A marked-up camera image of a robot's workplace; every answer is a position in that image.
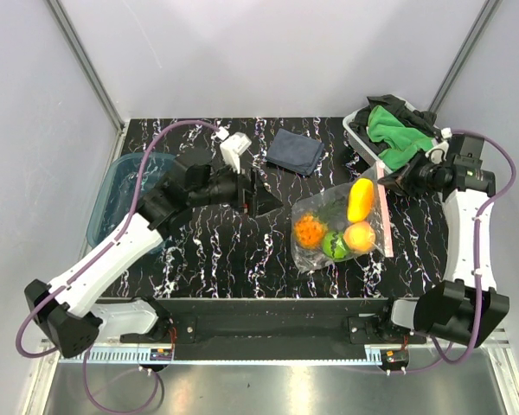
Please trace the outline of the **fake yellow mango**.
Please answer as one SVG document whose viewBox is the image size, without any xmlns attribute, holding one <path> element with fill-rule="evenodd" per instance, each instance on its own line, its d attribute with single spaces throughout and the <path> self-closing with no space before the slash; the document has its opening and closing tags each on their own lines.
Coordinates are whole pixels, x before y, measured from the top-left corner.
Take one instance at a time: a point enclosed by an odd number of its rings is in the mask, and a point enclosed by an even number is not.
<svg viewBox="0 0 519 415">
<path fill-rule="evenodd" d="M 368 178 L 357 179 L 349 191 L 347 219 L 357 223 L 365 220 L 372 209 L 375 199 L 375 186 Z"/>
</svg>

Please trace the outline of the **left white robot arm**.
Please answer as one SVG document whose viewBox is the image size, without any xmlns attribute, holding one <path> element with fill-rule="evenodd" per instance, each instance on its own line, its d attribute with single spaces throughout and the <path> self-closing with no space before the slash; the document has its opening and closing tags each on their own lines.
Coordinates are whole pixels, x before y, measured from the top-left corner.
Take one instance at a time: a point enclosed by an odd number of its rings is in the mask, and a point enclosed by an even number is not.
<svg viewBox="0 0 519 415">
<path fill-rule="evenodd" d="M 282 207 L 257 170 L 215 168 L 205 149 L 175 157 L 155 186 L 139 198 L 119 227 L 82 260 L 48 283 L 34 280 L 24 290 L 34 321 L 65 358 L 83 354 L 95 342 L 137 335 L 148 342 L 168 340 L 170 312 L 153 298 L 99 303 L 131 265 L 193 218 L 197 208 L 228 205 L 257 217 Z"/>
</svg>

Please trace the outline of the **clear zip top bag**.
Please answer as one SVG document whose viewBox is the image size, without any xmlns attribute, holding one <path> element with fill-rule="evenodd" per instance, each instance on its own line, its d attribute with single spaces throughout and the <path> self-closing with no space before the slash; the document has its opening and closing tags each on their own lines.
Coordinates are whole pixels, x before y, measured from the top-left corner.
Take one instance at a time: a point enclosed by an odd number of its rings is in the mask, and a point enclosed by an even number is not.
<svg viewBox="0 0 519 415">
<path fill-rule="evenodd" d="M 375 186 L 375 199 L 367 221 L 375 231 L 375 247 L 367 253 L 353 252 L 351 259 L 377 251 L 386 258 L 394 256 L 392 241 L 390 213 L 385 188 L 378 183 L 384 176 L 385 165 L 382 162 L 374 164 L 367 169 L 359 178 L 368 178 Z M 326 257 L 322 251 L 322 242 L 317 249 L 309 250 L 302 248 L 294 236 L 295 223 L 305 214 L 313 214 L 318 217 L 326 226 L 327 232 L 345 232 L 345 230 L 355 224 L 347 219 L 347 208 L 349 202 L 349 191 L 354 182 L 347 182 L 327 188 L 311 197 L 302 199 L 292 206 L 292 258 L 295 266 L 301 272 L 320 270 L 334 262 Z"/>
</svg>

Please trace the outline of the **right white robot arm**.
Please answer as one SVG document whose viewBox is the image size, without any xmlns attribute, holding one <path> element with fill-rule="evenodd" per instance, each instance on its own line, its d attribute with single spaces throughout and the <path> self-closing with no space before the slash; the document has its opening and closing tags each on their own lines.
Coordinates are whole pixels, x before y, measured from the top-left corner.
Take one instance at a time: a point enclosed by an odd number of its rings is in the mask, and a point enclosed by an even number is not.
<svg viewBox="0 0 519 415">
<path fill-rule="evenodd" d="M 479 347 L 509 313 L 490 260 L 490 214 L 497 199 L 493 172 L 483 168 L 488 138 L 446 128 L 430 150 L 420 150 L 378 182 L 399 195 L 439 194 L 448 229 L 444 279 L 417 299 L 396 299 L 375 321 L 384 342 L 407 329 L 467 348 Z"/>
</svg>

